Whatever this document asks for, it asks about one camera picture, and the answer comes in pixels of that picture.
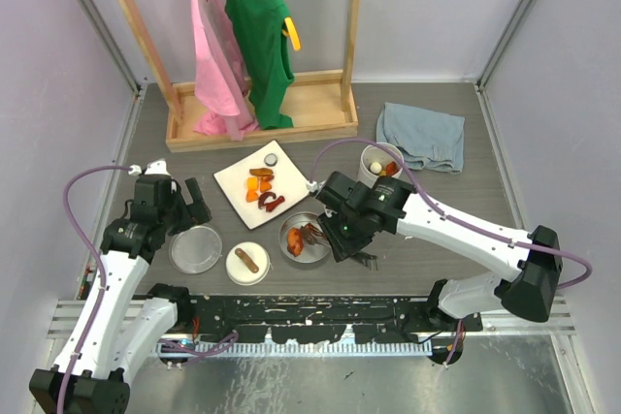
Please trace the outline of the orange salmon slice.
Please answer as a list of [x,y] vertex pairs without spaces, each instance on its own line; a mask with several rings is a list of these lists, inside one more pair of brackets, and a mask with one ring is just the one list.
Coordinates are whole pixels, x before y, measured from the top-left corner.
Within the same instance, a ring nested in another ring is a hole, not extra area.
[[384,171],[387,176],[394,176],[400,171],[400,167],[395,161],[392,161],[386,165]]

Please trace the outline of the white square plate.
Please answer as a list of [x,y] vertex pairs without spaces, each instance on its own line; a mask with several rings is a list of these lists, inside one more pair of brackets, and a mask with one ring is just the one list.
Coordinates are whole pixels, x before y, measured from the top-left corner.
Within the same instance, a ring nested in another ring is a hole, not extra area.
[[[268,167],[264,162],[269,153],[274,153],[278,157],[278,162],[273,167]],[[274,172],[271,192],[285,198],[285,201],[270,213],[258,208],[258,200],[253,203],[245,200],[248,191],[247,179],[253,177],[249,170],[257,168],[269,168]],[[276,141],[266,144],[213,176],[234,211],[250,230],[275,219],[308,196],[305,176]]]

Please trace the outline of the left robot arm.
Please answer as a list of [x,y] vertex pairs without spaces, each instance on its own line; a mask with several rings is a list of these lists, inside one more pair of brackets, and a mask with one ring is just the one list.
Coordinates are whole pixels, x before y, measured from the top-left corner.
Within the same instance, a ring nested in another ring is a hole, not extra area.
[[96,278],[69,340],[51,368],[37,369],[29,391],[46,413],[122,413],[138,369],[169,330],[194,321],[187,288],[157,283],[128,326],[122,322],[138,284],[166,237],[212,216],[195,178],[184,186],[167,174],[139,175],[123,217],[106,229]]

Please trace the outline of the yellow corn piece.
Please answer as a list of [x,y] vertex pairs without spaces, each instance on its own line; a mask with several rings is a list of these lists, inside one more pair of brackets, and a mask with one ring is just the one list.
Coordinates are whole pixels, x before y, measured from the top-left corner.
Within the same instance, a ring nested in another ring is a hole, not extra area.
[[259,179],[256,176],[247,179],[247,189],[256,191],[259,187]]

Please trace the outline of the tall metal container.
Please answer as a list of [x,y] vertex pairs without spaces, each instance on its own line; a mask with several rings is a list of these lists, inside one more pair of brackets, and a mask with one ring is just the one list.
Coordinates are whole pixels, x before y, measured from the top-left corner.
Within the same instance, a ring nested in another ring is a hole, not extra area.
[[[362,151],[360,156],[360,166],[358,171],[358,180],[363,182],[369,187],[372,187],[376,180],[379,178],[379,174],[375,175],[370,172],[370,165],[374,162],[378,162],[382,170],[390,162],[395,161],[400,167],[399,163],[404,162],[402,152],[394,145],[390,143],[377,143],[376,145],[369,144]],[[393,177],[399,177],[402,169]]]

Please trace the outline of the blue denim cloth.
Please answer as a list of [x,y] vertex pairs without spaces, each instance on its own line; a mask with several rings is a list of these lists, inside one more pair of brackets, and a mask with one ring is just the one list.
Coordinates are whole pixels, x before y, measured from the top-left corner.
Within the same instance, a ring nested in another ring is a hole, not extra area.
[[386,102],[376,122],[376,141],[397,147],[411,170],[463,172],[463,116]]

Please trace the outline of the shallow round metal tin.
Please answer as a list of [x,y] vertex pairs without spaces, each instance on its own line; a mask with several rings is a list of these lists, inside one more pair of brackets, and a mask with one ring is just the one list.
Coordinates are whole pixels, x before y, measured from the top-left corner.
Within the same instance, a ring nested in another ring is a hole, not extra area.
[[[308,225],[311,225],[314,240],[302,239],[300,253],[292,254],[289,250],[289,232],[292,229],[302,230]],[[312,212],[301,211],[290,215],[282,223],[278,239],[282,255],[301,269],[316,268],[332,255],[332,248],[317,222],[317,215]]]

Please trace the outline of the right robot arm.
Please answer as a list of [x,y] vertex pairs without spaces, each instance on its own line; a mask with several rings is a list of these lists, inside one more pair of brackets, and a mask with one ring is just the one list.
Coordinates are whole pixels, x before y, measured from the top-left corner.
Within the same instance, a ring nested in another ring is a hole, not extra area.
[[549,319],[562,271],[557,234],[507,229],[438,203],[422,189],[388,176],[367,186],[333,172],[307,181],[308,195],[323,204],[317,222],[340,262],[353,258],[380,232],[423,239],[485,267],[467,279],[440,279],[423,317],[436,330],[480,311],[504,309],[521,319]]

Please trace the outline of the metal tongs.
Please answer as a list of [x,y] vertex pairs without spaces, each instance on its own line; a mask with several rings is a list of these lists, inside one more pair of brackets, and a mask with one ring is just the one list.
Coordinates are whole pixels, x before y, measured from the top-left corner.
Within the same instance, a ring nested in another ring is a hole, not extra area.
[[[322,245],[331,247],[329,240],[325,237],[324,233],[316,226],[308,223],[300,228],[301,237],[304,244],[309,245]],[[350,260],[364,266],[371,271],[378,270],[377,256],[373,254],[360,251],[350,257]]]

